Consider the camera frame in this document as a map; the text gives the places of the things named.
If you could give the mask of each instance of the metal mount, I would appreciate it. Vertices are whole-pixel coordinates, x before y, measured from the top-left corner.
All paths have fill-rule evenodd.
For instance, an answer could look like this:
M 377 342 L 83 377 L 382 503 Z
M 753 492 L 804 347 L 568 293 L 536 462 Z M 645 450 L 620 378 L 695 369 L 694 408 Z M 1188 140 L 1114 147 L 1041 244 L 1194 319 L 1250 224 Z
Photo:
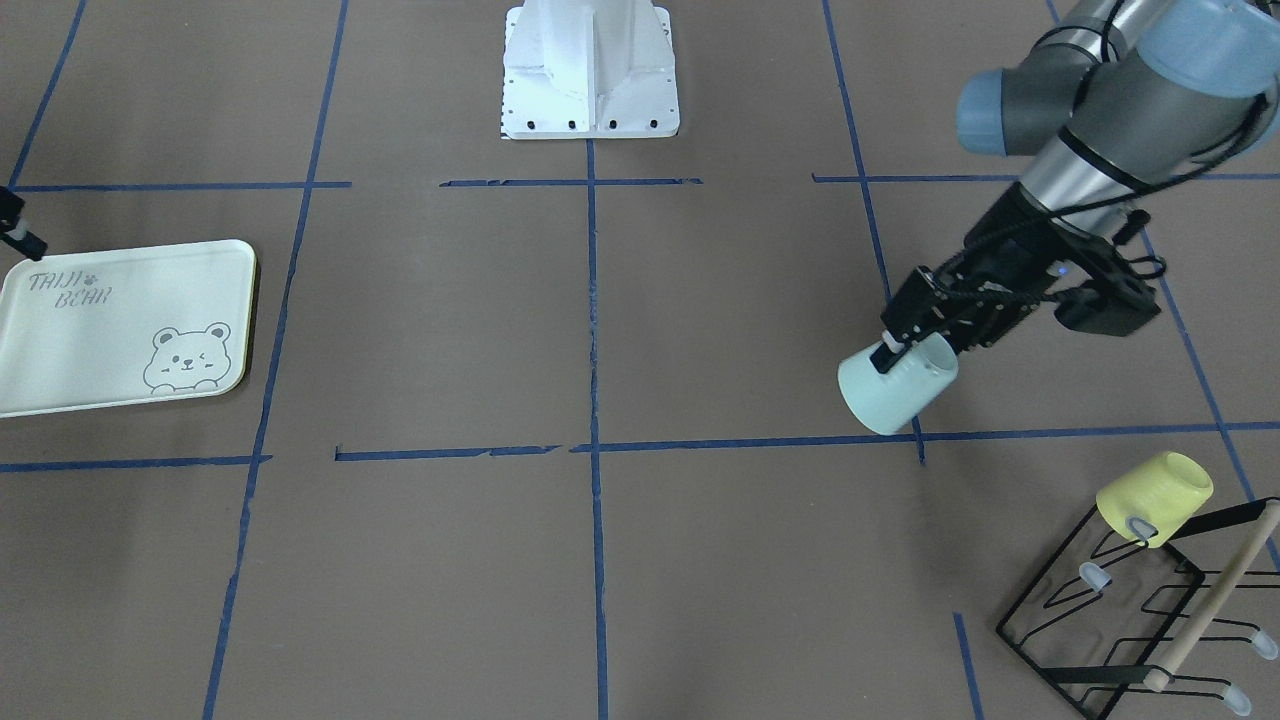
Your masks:
M 680 129 L 671 14 L 652 0 L 526 0 L 507 13 L 502 135 L 671 137 Z

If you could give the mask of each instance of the blue tape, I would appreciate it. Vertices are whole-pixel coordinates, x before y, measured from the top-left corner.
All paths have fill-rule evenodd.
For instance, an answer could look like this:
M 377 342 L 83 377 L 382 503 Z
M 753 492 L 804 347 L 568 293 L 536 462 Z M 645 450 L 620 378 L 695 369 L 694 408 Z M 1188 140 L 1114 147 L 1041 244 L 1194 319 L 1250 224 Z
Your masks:
M 1156 249 L 1151 243 L 1151 236 L 1147 231 L 1142 231 L 1142 242 L 1147 247 L 1148 255 L 1156 255 Z M 1187 347 L 1187 355 L 1192 360 L 1192 368 L 1196 370 L 1196 378 L 1201 383 L 1201 389 L 1204 392 L 1204 401 L 1208 402 L 1208 409 L 1213 414 L 1213 423 L 1222 436 L 1222 445 L 1226 447 L 1226 454 L 1231 459 L 1231 468 L 1235 469 L 1235 478 L 1240 480 L 1240 487 L 1244 489 L 1244 497 L 1249 502 L 1257 500 L 1253 493 L 1253 484 L 1249 483 L 1249 475 L 1244 471 L 1244 462 L 1240 461 L 1240 454 L 1235 450 L 1235 442 L 1231 439 L 1231 427 L 1222 419 L 1222 411 L 1217 405 L 1217 398 L 1213 397 L 1213 391 L 1208 384 L 1208 375 L 1204 374 L 1204 366 L 1201 364 L 1199 354 L 1196 352 L 1196 345 L 1192 342 L 1192 334 L 1187 329 L 1187 323 L 1183 320 L 1183 314 L 1178 310 L 1178 301 L 1174 300 L 1174 293 L 1169 288 L 1169 279 L 1165 277 L 1160 278 L 1160 290 L 1165 293 L 1165 302 L 1169 304 L 1169 314 L 1172 315 L 1174 323 L 1178 325 L 1178 334 L 1183 338 L 1183 346 Z M 1267 541 L 1267 550 L 1271 552 L 1271 562 L 1275 565 L 1276 570 L 1280 570 L 1280 551 L 1276 550 L 1275 541 Z
M 908 182 L 1016 182 L 1018 176 L 819 176 L 810 174 L 815 183 L 908 183 Z M 1280 173 L 1210 173 L 1197 181 L 1280 181 Z
M 1226 423 L 1231 432 L 1280 430 L 1280 420 Z M 975 442 L 984 439 L 1055 439 L 1073 437 L 1128 437 L 1128 436 L 1167 436 L 1192 433 L 1217 433 L 1213 423 L 1185 423 L 1171 425 L 1111 425 L 1098 428 L 1034 428 L 1023 430 L 959 430 L 922 433 L 928 442 Z M 731 439 L 677 439 L 641 442 L 602 442 L 602 454 L 607 452 L 660 452 L 666 450 L 735 450 L 762 447 L 823 447 L 846 445 L 884 445 L 910 443 L 914 433 L 896 436 L 813 436 L 776 438 L 731 438 Z M 335 452 L 339 462 L 358 462 L 365 460 L 431 460 L 443 457 L 480 457 L 483 455 L 543 455 L 563 446 L 515 446 L 515 447 L 476 447 L 439 450 L 388 450 L 371 452 Z M 594 445 L 585 442 L 568 448 L 568 452 L 582 455 L 591 452 Z
M 320 149 L 324 145 L 325 120 L 329 115 L 329 101 L 333 97 L 334 77 L 338 74 L 338 58 L 342 53 L 342 37 L 347 26 L 348 0 L 340 0 L 338 9 L 338 28 L 334 31 L 333 51 L 329 55 L 329 73 L 325 78 L 324 95 L 320 101 L 320 118 L 316 122 L 315 140 L 311 143 L 311 163 L 307 168 L 307 183 L 302 191 L 302 208 L 298 211 L 298 225 L 293 234 L 293 250 L 289 255 L 289 272 L 284 279 L 284 293 L 280 299 L 280 315 L 275 327 L 275 345 L 271 348 L 271 364 L 266 375 L 266 391 L 262 395 L 262 416 L 259 421 L 257 436 L 253 441 L 253 460 L 248 466 L 248 478 L 244 483 L 244 503 L 241 506 L 239 537 L 236 547 L 236 568 L 227 582 L 227 594 L 223 598 L 223 614 L 218 624 L 218 642 L 214 646 L 214 662 L 209 670 L 209 689 L 205 693 L 204 720 L 212 720 L 214 706 L 218 702 L 218 685 L 221 682 L 223 661 L 227 657 L 227 642 L 230 637 L 232 614 L 236 610 L 236 593 L 239 588 L 239 574 L 244 565 L 244 543 L 248 538 L 250 506 L 253 502 L 253 493 L 257 489 L 257 475 L 261 468 L 260 457 L 262 446 L 266 443 L 266 428 L 271 418 L 271 400 L 275 393 L 275 379 L 280 370 L 280 354 L 284 348 L 284 331 L 289 318 L 289 293 L 293 288 L 293 275 L 298 269 L 298 252 L 302 250 L 302 237 L 306 233 L 307 215 L 311 211 L 311 191 L 316 179 L 316 168 L 320 165 Z
M 214 190 L 334 190 L 351 187 L 344 182 L 187 182 L 169 184 L 24 184 L 10 187 L 13 192 L 187 192 Z
M 604 510 L 600 502 L 600 299 L 596 264 L 595 141 L 586 141 L 586 258 L 591 324 L 591 524 L 595 564 L 595 696 L 599 720 L 609 717 L 609 652 L 604 615 Z
M 447 457 L 512 457 L 522 455 L 547 455 L 558 450 L 558 445 L 522 445 L 515 447 L 454 447 L 443 450 L 389 450 L 372 452 L 343 452 L 334 450 L 335 462 L 369 462 L 379 460 L 442 460 Z
M 654 186 L 703 184 L 701 178 L 568 178 L 568 179 L 458 179 L 442 182 L 440 187 L 588 187 L 588 186 Z
M 964 629 L 964 616 L 952 612 L 951 619 L 956 624 L 956 641 L 960 643 L 960 659 L 964 661 L 964 676 L 969 683 L 969 703 L 973 706 L 974 720 L 984 720 L 982 712 L 982 694 L 978 692 L 978 676 L 973 671 L 973 655 L 969 652 L 969 634 Z
M 893 291 L 888 283 L 888 270 L 884 268 L 884 249 L 881 245 L 879 224 L 876 222 L 876 206 L 872 204 L 872 188 L 865 182 L 867 167 L 863 164 L 863 147 L 858 140 L 858 122 L 854 119 L 854 104 L 849 97 L 849 83 L 845 82 L 845 61 L 840 58 L 840 42 L 836 40 L 836 22 L 831 15 L 831 0 L 822 0 L 823 17 L 827 20 L 827 40 L 831 42 L 831 58 L 836 63 L 836 82 L 840 85 L 840 100 L 845 105 L 845 122 L 849 124 L 849 143 L 854 150 L 854 165 L 858 168 L 858 177 L 864 178 L 858 186 L 863 191 L 863 208 L 867 210 L 867 227 L 872 236 L 872 251 L 876 255 L 876 269 L 881 275 L 881 286 L 884 290 L 884 302 L 890 301 Z M 924 464 L 924 436 L 920 430 L 919 419 L 911 420 L 911 432 L 915 433 L 915 443 Z
M 261 457 L 262 462 L 270 455 Z M 141 468 L 196 468 L 202 465 L 248 465 L 250 455 L 230 455 L 220 457 L 152 457 L 141 460 L 68 460 L 54 462 L 5 462 L 0 464 L 0 474 L 6 473 L 59 473 L 65 470 L 133 470 Z
M 40 99 L 40 108 L 36 109 L 36 117 L 31 120 L 31 128 L 27 131 L 27 138 L 22 142 L 22 151 L 18 152 L 18 161 L 13 167 L 13 174 L 9 176 L 9 187 L 18 184 L 18 177 L 22 176 L 22 169 L 27 165 L 27 156 L 31 155 L 31 146 L 36 142 L 36 132 L 40 131 L 40 123 L 45 119 L 45 110 L 49 109 L 49 100 L 54 96 L 54 88 L 58 87 L 58 78 L 63 77 L 63 67 L 67 65 L 67 56 L 72 53 L 72 45 L 76 44 L 76 35 L 79 33 L 79 22 L 84 17 L 84 6 L 88 0 L 81 0 L 79 5 L 76 6 L 76 15 L 72 17 L 72 27 L 67 31 L 67 42 L 63 44 L 63 51 L 58 55 L 58 63 L 54 64 L 54 74 L 49 78 L 49 86 L 45 87 L 45 96 Z

